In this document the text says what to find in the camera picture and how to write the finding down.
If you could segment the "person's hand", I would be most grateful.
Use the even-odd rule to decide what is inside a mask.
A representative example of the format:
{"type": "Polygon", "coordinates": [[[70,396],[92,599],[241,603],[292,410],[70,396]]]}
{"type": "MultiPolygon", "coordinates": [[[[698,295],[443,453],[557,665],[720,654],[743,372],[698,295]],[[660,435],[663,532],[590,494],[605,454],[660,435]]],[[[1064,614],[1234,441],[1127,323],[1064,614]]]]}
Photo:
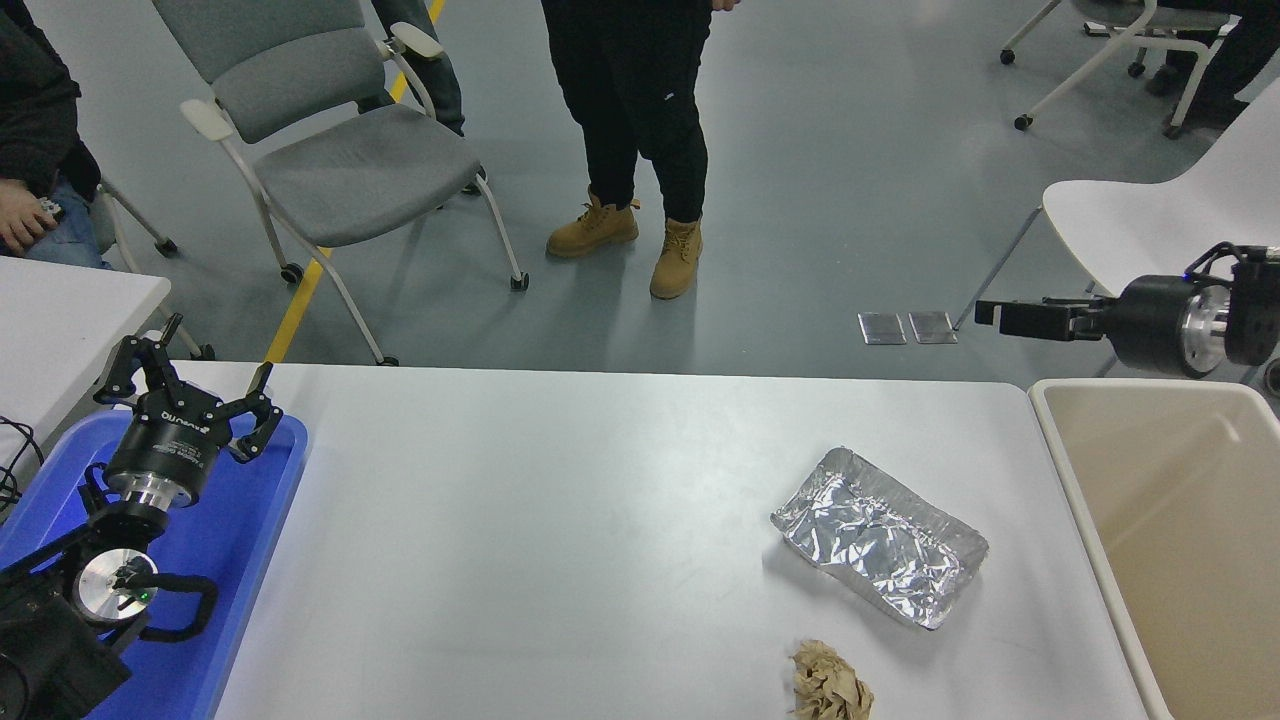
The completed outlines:
{"type": "Polygon", "coordinates": [[[1,178],[1,240],[15,258],[23,258],[58,220],[19,179],[1,178]]]}

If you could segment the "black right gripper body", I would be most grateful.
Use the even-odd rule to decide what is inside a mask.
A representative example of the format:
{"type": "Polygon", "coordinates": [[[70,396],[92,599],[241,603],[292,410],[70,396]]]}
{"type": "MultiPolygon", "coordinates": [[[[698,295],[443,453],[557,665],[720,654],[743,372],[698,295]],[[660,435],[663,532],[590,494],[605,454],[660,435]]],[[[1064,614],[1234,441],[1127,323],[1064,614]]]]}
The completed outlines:
{"type": "Polygon", "coordinates": [[[1181,340],[1197,287],[1179,275],[1140,275],[1115,299],[1106,337],[1117,360],[1129,368],[1197,378],[1181,340]]]}

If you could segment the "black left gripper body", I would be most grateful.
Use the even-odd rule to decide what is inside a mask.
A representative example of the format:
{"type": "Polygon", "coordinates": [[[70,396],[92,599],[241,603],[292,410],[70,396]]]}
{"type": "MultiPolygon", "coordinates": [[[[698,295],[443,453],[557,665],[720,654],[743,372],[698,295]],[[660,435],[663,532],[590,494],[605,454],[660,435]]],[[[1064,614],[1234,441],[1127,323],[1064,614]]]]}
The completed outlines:
{"type": "Polygon", "coordinates": [[[206,418],[221,401],[209,395],[170,401],[165,395],[142,395],[131,425],[104,471],[108,487],[125,495],[142,480],[168,480],[179,501],[198,501],[221,448],[230,441],[227,419],[206,418]]]}

